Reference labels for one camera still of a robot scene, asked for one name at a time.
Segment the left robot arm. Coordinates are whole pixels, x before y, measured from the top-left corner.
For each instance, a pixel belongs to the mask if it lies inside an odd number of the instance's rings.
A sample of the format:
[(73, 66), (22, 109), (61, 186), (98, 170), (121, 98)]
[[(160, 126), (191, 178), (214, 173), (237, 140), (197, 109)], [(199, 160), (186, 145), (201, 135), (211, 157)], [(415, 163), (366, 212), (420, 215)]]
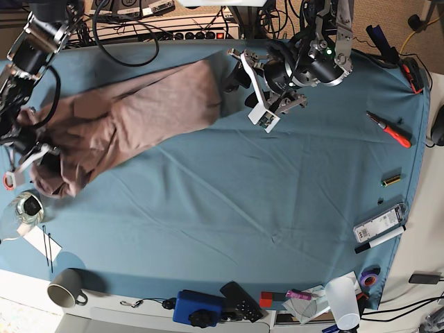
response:
[(266, 55), (245, 52), (264, 79), (265, 101), (274, 114), (305, 106), (298, 90), (322, 83), (340, 84), (352, 72), (353, 1), (302, 1), (300, 30), (289, 41), (268, 39)]

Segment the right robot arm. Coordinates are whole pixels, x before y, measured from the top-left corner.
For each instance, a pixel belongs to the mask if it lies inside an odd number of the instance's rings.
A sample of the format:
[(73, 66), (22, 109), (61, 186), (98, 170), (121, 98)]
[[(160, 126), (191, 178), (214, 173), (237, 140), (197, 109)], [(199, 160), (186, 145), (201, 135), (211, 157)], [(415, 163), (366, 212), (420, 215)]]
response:
[[(29, 8), (22, 33), (8, 52), (9, 63), (1, 72), (1, 145), (21, 155), (16, 172), (26, 169), (47, 153), (58, 149), (44, 138), (43, 127), (54, 116), (60, 100), (61, 79), (51, 66), (83, 21), (84, 1), (26, 1)], [(35, 124), (19, 120), (22, 106), (28, 103), (35, 86), (50, 71), (55, 78), (55, 96), (45, 118)]]

